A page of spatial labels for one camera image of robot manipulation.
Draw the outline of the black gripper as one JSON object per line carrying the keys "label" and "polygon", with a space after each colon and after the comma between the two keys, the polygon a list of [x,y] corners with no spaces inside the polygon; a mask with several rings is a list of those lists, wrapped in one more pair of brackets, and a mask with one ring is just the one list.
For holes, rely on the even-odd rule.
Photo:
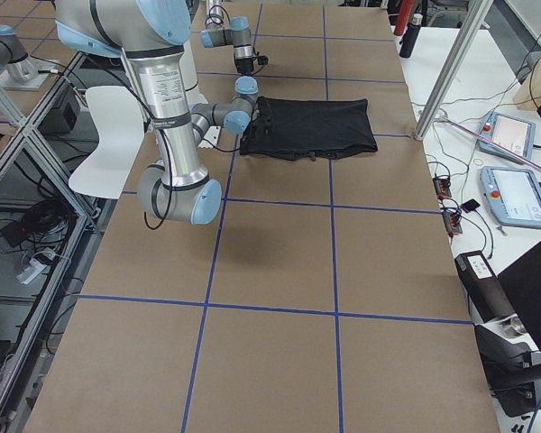
{"label": "black gripper", "polygon": [[254,57],[236,58],[234,65],[237,73],[241,76],[252,76],[254,74]]}

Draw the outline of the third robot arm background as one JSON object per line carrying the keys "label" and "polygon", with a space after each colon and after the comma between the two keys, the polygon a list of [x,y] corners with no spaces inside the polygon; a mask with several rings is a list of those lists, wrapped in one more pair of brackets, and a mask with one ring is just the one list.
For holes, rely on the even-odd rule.
{"label": "third robot arm background", "polygon": [[45,79],[14,29],[0,24],[0,86],[9,90],[37,91]]}

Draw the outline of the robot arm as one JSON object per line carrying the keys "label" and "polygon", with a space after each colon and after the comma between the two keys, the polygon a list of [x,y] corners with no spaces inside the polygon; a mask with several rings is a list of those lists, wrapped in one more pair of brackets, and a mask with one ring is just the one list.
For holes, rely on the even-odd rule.
{"label": "robot arm", "polygon": [[197,148],[212,126],[236,135],[245,131],[259,93],[256,79],[239,77],[228,104],[188,103],[180,67],[191,34],[184,1],[58,1],[56,25],[60,41],[71,49],[124,57],[132,68],[134,93],[150,116],[161,156],[139,181],[145,213],[193,225],[213,221],[222,187]]}
{"label": "robot arm", "polygon": [[249,20],[245,16],[231,18],[221,1],[206,1],[205,29],[200,32],[200,40],[204,48],[232,46],[237,72],[242,76],[254,73],[256,53]]}

